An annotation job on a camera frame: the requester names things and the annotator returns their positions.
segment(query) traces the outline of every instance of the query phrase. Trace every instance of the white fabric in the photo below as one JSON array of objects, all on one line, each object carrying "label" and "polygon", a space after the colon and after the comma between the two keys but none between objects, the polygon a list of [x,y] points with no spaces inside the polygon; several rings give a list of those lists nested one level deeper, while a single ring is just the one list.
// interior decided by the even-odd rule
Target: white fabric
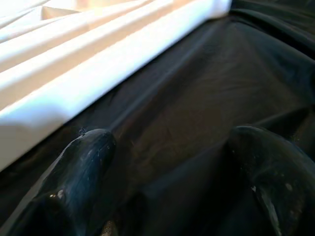
[{"label": "white fabric", "polygon": [[0,11],[0,170],[225,15],[230,0],[15,0],[7,8]]}]

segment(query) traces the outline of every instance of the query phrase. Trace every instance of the black cloth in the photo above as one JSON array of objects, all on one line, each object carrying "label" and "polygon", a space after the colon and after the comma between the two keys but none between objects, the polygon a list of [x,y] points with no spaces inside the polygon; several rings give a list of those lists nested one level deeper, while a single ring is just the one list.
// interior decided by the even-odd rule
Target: black cloth
[{"label": "black cloth", "polygon": [[272,236],[224,145],[268,118],[314,156],[314,13],[315,0],[235,0],[3,170],[0,225],[68,143],[105,128],[117,149],[90,235],[114,215],[126,236]]}]

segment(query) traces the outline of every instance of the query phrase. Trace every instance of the black tarp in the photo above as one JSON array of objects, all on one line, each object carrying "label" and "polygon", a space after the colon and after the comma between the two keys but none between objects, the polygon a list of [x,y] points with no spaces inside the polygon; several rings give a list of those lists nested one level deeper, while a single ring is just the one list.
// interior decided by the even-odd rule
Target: black tarp
[{"label": "black tarp", "polygon": [[2,171],[0,225],[68,143],[105,128],[117,149],[90,235],[113,215],[127,236],[274,235],[224,145],[267,122],[315,157],[314,59],[314,0],[233,1]]}]

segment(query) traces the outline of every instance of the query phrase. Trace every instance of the black fabric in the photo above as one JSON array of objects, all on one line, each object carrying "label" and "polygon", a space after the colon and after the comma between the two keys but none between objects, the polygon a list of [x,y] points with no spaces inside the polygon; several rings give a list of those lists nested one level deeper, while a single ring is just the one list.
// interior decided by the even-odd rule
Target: black fabric
[{"label": "black fabric", "polygon": [[225,143],[260,123],[315,157],[314,12],[235,0],[2,171],[0,224],[68,143],[106,128],[117,149],[88,235],[113,215],[123,236],[274,235]]}]

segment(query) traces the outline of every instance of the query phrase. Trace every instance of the wrinkled fabric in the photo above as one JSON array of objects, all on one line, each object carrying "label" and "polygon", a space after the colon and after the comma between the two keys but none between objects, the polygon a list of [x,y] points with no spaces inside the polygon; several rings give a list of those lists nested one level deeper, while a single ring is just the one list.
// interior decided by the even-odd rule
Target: wrinkled fabric
[{"label": "wrinkled fabric", "polygon": [[106,128],[117,149],[88,235],[113,217],[122,236],[275,235],[225,143],[263,124],[315,157],[314,12],[235,0],[2,171],[0,224],[68,143]]}]

